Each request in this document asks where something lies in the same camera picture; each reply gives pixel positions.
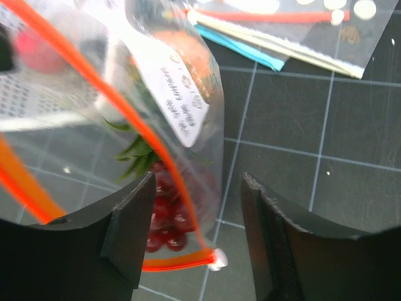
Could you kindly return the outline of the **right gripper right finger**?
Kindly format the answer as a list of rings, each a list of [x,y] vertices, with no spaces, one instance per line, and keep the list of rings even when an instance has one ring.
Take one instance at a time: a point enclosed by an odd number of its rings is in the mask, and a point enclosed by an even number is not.
[[[324,219],[246,173],[241,206],[258,300],[399,300],[400,228]]]

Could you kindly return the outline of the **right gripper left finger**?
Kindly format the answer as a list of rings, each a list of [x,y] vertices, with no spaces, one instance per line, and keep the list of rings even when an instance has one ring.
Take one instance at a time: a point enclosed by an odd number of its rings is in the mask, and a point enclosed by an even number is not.
[[[2,300],[130,300],[155,200],[151,172],[46,225],[1,221]]]

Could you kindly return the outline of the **red grape bunch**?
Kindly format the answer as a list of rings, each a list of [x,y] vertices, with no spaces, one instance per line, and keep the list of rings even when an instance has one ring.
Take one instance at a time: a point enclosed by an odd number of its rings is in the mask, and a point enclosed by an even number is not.
[[[182,251],[187,246],[188,235],[195,231],[193,219],[164,163],[157,161],[150,170],[156,177],[156,195],[145,251],[155,253],[163,247],[174,252]],[[201,186],[188,172],[184,173],[184,178],[189,180],[198,225],[206,224],[209,219],[207,212],[216,204],[213,200],[215,194]]]

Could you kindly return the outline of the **orange toy pineapple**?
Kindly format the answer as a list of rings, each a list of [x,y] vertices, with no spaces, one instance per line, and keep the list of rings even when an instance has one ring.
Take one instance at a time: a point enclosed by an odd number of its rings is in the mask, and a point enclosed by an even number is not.
[[[134,86],[139,92],[139,95],[145,100],[146,103],[150,103],[151,99],[153,99],[150,95],[150,92],[145,88],[145,84],[140,79],[139,71],[134,63],[131,63],[130,67],[130,78],[134,81]],[[157,113],[156,109],[153,108],[151,111],[151,117],[161,117],[161,113]],[[107,125],[119,132],[135,132],[134,128],[128,124],[128,122],[110,122],[105,120]],[[207,166],[213,163],[213,161],[207,159],[205,156],[201,156],[195,153],[192,150],[187,150],[186,154],[189,159],[195,160],[196,163],[200,166]],[[147,144],[145,139],[137,134],[136,138],[134,138],[129,146],[127,146],[123,151],[117,154],[115,160],[118,162],[129,162],[129,168],[123,173],[118,181],[123,181],[130,177],[135,177],[137,179],[139,176],[144,174],[147,171],[153,171],[158,169],[166,169],[164,163],[160,161],[161,159],[158,157],[156,152],[152,149],[151,146]]]

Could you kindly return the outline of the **orange zipper clear bag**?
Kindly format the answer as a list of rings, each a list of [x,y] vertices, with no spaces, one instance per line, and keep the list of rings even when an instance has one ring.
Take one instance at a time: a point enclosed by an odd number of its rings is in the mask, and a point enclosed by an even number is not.
[[[47,223],[78,209],[73,199],[55,193],[51,176],[61,184],[77,176],[83,184],[118,189],[136,179],[118,181],[130,163],[114,157],[140,134],[172,176],[195,226],[184,250],[146,252],[143,270],[226,267],[226,254],[207,238],[221,203],[224,92],[214,55],[183,7],[172,1],[2,1],[1,6],[35,30],[107,102],[101,116],[87,124],[1,130],[1,189]],[[7,43],[3,76],[16,62],[2,24],[1,33]],[[150,103],[130,78],[131,63],[153,98]],[[151,117],[153,108],[161,117]],[[115,131],[105,120],[128,122],[135,132]],[[198,165],[188,150],[213,163]],[[201,226],[185,172],[215,194],[216,204]]]

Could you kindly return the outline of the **white perforated plastic basket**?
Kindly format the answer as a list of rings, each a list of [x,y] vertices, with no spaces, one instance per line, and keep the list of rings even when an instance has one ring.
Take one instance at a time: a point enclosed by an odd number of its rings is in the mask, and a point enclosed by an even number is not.
[[[87,124],[101,116],[105,98],[69,63],[59,73],[44,74],[21,62],[14,40],[30,27],[5,6],[1,6],[1,24],[11,37],[16,62],[15,70],[1,76],[3,132]]]

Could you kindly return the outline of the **red yellow apple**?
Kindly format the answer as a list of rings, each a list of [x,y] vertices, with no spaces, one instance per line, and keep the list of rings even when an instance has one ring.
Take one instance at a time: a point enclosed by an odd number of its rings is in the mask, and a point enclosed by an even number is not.
[[[66,60],[31,28],[20,31],[14,41],[19,59],[33,71],[52,74],[68,66]]]

